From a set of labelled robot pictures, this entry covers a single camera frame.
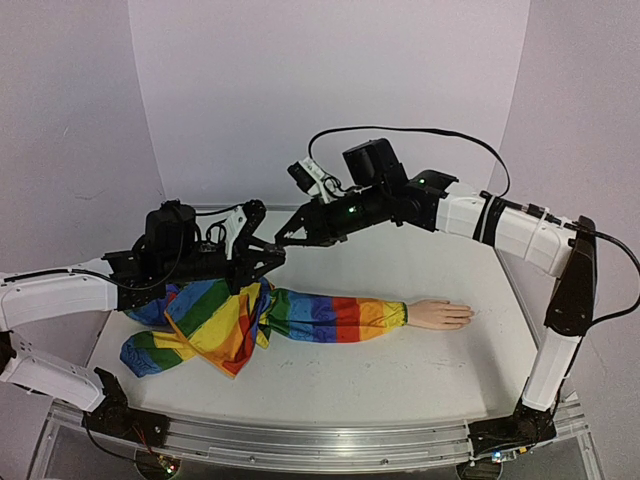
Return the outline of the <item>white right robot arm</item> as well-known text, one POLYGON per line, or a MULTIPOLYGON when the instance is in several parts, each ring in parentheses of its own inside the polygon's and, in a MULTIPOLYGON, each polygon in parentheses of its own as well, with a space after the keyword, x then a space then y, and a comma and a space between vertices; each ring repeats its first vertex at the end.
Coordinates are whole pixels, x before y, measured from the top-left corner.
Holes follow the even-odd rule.
POLYGON ((581 230, 590 220, 572 223, 436 170, 408 177, 385 138, 353 147, 343 158, 354 182, 347 193, 311 157, 288 167, 310 199, 276 233, 277 244, 329 247, 374 225, 408 223, 487 245, 555 278, 546 333, 520 397, 528 409, 549 410, 593 319, 596 247, 581 230))

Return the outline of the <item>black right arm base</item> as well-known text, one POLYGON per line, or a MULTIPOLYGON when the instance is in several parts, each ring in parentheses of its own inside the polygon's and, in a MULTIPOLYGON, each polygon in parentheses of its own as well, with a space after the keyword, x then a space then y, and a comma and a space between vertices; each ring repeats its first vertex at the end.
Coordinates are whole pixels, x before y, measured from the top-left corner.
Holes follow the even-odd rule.
POLYGON ((470 423, 467 434, 471 447, 470 456, 478 459, 494 452, 531 449, 555 439, 557 430, 554 419, 563 386, 564 382, 561 382, 553 396, 552 405, 547 410, 540 411, 525 406, 524 394, 521 394, 510 415, 470 423))

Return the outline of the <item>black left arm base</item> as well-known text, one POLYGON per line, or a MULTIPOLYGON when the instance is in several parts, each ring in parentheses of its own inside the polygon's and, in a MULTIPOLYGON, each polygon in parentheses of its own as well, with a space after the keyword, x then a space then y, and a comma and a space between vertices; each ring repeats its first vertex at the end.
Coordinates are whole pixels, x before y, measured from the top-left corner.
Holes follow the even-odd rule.
POLYGON ((91 433, 162 447, 168 435, 170 420, 163 414, 129 406, 128 398, 118 379, 110 372, 95 367, 102 382, 103 400, 91 412, 85 413, 82 425, 91 433))

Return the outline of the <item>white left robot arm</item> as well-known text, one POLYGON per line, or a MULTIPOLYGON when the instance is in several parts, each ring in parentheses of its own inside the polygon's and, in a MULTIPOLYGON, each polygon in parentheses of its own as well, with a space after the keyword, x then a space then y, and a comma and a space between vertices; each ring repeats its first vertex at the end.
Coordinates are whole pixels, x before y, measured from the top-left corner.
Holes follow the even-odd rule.
POLYGON ((259 200, 218 212, 217 238, 201 231, 201 213, 178 200, 164 202, 145 219, 133 247, 67 267, 1 277, 1 379, 62 400, 116 437, 131 433, 133 411, 109 397, 110 373, 89 371, 33 349, 17 332, 36 322, 70 315, 126 311, 166 296, 169 284, 221 279, 232 293, 285 262, 282 247, 255 232, 266 217, 259 200))

